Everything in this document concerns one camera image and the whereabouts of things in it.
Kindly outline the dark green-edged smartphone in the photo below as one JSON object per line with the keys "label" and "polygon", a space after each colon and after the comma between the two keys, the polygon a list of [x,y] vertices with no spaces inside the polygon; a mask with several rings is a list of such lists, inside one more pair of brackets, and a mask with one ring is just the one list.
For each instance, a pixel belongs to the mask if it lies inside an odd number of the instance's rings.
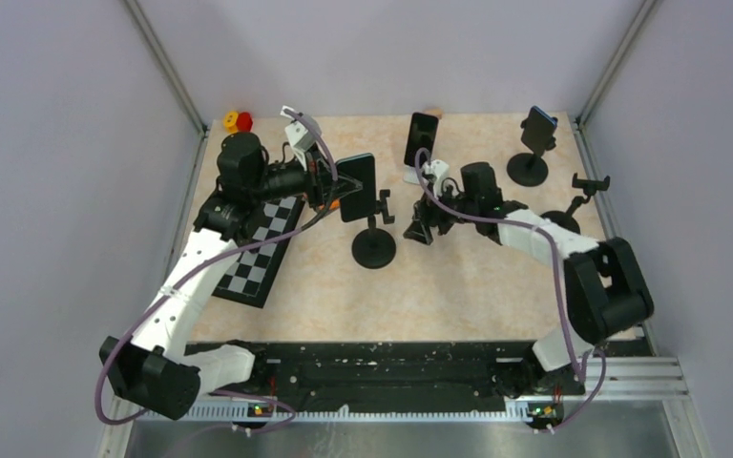
{"label": "dark green-edged smartphone", "polygon": [[340,201],[342,222],[365,219],[375,214],[376,170],[372,153],[362,153],[336,162],[339,177],[348,178],[349,183],[343,190]]}

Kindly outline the black clamp stand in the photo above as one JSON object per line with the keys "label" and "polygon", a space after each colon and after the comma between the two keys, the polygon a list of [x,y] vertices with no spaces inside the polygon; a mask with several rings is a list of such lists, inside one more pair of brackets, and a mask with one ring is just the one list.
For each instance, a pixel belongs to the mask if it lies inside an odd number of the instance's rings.
{"label": "black clamp stand", "polygon": [[529,152],[514,155],[507,164],[508,176],[521,186],[541,185],[549,174],[548,164],[543,158],[545,153],[536,155],[529,150]]}
{"label": "black clamp stand", "polygon": [[575,212],[585,204],[588,204],[598,192],[605,192],[609,189],[611,177],[606,176],[602,180],[580,178],[578,173],[574,173],[572,177],[572,187],[582,192],[581,195],[574,196],[566,210],[550,210],[544,212],[540,216],[547,219],[563,229],[580,234],[580,225],[575,219]]}
{"label": "black clamp stand", "polygon": [[354,260],[364,268],[380,269],[388,266],[395,258],[397,245],[393,235],[377,226],[376,216],[380,215],[383,224],[391,225],[396,217],[389,210],[389,189],[381,189],[378,193],[376,213],[367,218],[367,229],[359,232],[351,244]]}

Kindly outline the silver metal phone stand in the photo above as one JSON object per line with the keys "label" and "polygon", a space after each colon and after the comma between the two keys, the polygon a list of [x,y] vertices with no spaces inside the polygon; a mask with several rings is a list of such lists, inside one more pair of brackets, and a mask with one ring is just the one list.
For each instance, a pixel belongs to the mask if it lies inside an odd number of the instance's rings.
{"label": "silver metal phone stand", "polygon": [[418,170],[416,167],[413,167],[413,166],[404,167],[403,181],[405,183],[418,186],[419,177],[420,177],[420,174],[418,173]]}

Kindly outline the purple smartphone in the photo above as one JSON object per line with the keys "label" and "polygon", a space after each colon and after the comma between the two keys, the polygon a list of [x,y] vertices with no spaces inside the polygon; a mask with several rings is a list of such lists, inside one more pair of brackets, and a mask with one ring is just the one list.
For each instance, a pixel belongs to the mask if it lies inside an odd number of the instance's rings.
{"label": "purple smartphone", "polygon": [[433,151],[438,125],[439,118],[435,115],[420,112],[411,115],[403,160],[405,166],[415,165],[415,155],[421,148]]}

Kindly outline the black clamp stand back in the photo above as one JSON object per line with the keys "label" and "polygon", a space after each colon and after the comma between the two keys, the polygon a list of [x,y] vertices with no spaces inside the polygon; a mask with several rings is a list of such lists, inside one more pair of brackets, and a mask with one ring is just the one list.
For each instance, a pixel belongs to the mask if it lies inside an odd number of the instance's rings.
{"label": "black clamp stand back", "polygon": [[507,164],[508,176],[521,186],[541,185],[549,174],[548,164],[543,158],[545,153],[536,155],[529,150],[529,152],[514,155]]}

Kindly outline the blue smartphone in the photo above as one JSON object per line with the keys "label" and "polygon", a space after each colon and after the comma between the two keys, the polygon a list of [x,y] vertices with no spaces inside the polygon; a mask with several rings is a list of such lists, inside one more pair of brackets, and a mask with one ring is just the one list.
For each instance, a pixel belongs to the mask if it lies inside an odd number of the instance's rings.
{"label": "blue smartphone", "polygon": [[555,131],[558,119],[532,106],[527,117],[521,122],[521,142],[533,154],[542,155],[556,147]]}

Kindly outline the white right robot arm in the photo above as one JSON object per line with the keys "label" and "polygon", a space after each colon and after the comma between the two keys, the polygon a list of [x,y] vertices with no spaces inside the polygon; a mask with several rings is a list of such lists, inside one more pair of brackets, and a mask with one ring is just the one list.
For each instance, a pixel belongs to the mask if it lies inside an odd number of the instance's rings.
{"label": "white right robot arm", "polygon": [[404,236],[426,245],[456,224],[471,224],[481,236],[551,268],[560,325],[529,349],[521,379],[546,393],[561,368],[611,336],[653,316],[654,302],[629,242],[597,240],[565,229],[515,200],[505,200],[487,162],[460,171],[462,188],[449,186],[449,165],[418,159],[414,173],[423,189]]}

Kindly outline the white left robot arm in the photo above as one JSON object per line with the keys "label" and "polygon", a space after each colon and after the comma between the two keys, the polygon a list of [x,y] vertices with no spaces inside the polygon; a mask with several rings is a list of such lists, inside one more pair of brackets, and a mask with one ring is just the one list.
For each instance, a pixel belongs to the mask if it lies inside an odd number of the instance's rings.
{"label": "white left robot arm", "polygon": [[186,354],[193,328],[215,288],[243,253],[259,250],[301,233],[296,228],[256,241],[265,202],[306,197],[323,218],[343,191],[343,178],[322,135],[309,130],[288,142],[290,161],[271,163],[253,133],[236,133],[221,143],[215,188],[200,206],[178,262],[154,301],[119,338],[107,337],[99,349],[102,368],[94,394],[97,417],[117,425],[102,408],[102,389],[171,420],[183,417],[196,399],[234,384],[245,394],[266,386],[264,364],[254,352],[225,343]]}

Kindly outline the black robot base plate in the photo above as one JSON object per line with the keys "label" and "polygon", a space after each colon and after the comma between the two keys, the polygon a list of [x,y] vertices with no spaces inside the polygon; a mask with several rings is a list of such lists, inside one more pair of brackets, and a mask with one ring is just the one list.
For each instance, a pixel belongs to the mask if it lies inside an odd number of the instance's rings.
{"label": "black robot base plate", "polygon": [[222,389],[274,396],[299,412],[496,412],[521,396],[581,395],[570,367],[536,368],[529,341],[243,343],[248,380]]}

